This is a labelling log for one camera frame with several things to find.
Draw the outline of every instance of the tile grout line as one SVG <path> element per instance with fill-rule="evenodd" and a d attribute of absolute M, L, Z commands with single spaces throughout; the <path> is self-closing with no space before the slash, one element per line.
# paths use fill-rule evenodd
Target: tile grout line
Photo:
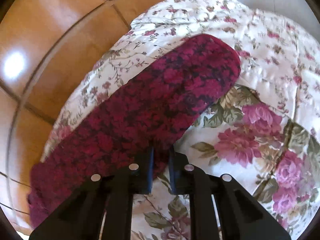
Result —
<path fill-rule="evenodd" d="M 20 212 L 20 213 L 23 213 L 23 214 L 26 214 L 26 215 L 30 215 L 29 213 L 26 213 L 26 212 L 23 212 L 23 211 L 14 209 L 14 208 L 9 207 L 9 206 L 7 206 L 7 205 L 5 205 L 5 204 L 0 203 L 0 205 L 4 206 L 4 207 L 6 207 L 6 208 L 9 208 L 9 209 L 12 210 L 12 211 L 17 211 L 17 212 Z"/>
<path fill-rule="evenodd" d="M 11 179 L 12 181 L 14 181 L 14 182 L 17 182 L 17 183 L 19 183 L 19 184 L 21 184 L 21 185 L 24 185 L 24 186 L 26 186 L 26 187 L 29 187 L 29 188 L 31 188 L 31 186 L 29 186 L 29 185 L 27 185 L 27 184 L 24 184 L 24 183 L 22 183 L 22 182 L 19 182 L 19 181 L 17 181 L 17 180 L 14 180 L 14 179 Z"/>
<path fill-rule="evenodd" d="M 117 8 L 117 6 L 116 6 L 115 4 L 113 4 L 112 7 L 115 9 L 116 13 L 117 13 L 118 16 L 120 17 L 120 19 L 123 21 L 123 23 L 127 26 L 128 30 L 131 30 L 130 24 L 125 20 L 124 16 L 123 16 L 122 13 L 119 11 L 119 9 Z"/>

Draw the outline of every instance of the floral fabric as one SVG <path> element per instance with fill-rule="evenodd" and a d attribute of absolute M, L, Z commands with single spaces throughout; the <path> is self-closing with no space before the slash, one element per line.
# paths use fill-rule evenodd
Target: floral fabric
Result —
<path fill-rule="evenodd" d="M 172 145 L 239 73 L 237 53 L 207 34 L 157 59 L 95 108 L 44 163 L 32 167 L 28 203 L 33 225 L 90 176 L 110 176 L 150 146 L 154 174 L 161 173 Z"/>
<path fill-rule="evenodd" d="M 175 148 L 209 174 L 230 173 L 297 239 L 320 205 L 319 43 L 292 20 L 237 0 L 165 0 L 131 26 L 62 108 L 43 160 L 95 106 L 153 61 L 188 37 L 211 34 L 237 51 L 238 86 L 209 107 Z M 165 172 L 151 195 L 137 196 L 132 239 L 189 239 L 188 197 L 170 195 L 168 178 Z"/>

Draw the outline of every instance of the black plastic bracket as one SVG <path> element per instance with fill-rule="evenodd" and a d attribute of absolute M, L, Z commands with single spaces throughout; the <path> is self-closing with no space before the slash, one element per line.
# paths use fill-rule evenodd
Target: black plastic bracket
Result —
<path fill-rule="evenodd" d="M 134 194 L 151 193 L 153 149 L 135 157 L 133 167 L 84 182 L 30 235 L 30 240 L 130 240 Z"/>
<path fill-rule="evenodd" d="M 187 156 L 170 152 L 174 195 L 189 194 L 192 240 L 219 240 L 212 195 L 223 240 L 290 240 L 281 225 L 229 174 L 215 177 L 189 164 Z"/>

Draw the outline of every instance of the metal bolt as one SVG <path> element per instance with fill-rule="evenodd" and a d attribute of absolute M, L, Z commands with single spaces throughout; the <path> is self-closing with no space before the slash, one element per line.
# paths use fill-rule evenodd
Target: metal bolt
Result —
<path fill-rule="evenodd" d="M 185 169 L 186 171 L 193 171 L 195 168 L 194 168 L 193 165 L 187 164 L 186 166 L 184 166 L 184 169 Z"/>
<path fill-rule="evenodd" d="M 139 165 L 137 163 L 131 163 L 129 165 L 129 169 L 132 171 L 136 171 L 139 168 Z"/>
<path fill-rule="evenodd" d="M 101 176 L 99 174 L 93 174 L 91 176 L 92 181 L 99 181 L 101 179 Z"/>
<path fill-rule="evenodd" d="M 229 174 L 223 174 L 222 179 L 226 182 L 229 182 L 232 180 L 232 177 Z"/>

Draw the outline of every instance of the floral bedspread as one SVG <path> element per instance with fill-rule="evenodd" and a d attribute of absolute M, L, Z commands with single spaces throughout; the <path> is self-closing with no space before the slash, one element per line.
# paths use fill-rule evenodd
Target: floral bedspread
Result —
<path fill-rule="evenodd" d="M 292 20 L 237 0 L 165 0 L 131 26 L 62 108 L 42 161 L 128 80 L 208 33 L 237 51 L 242 71 L 175 150 L 208 174 L 231 174 L 297 239 L 320 206 L 319 43 Z M 132 239 L 190 240 L 189 199 L 170 194 L 168 171 L 135 197 Z"/>

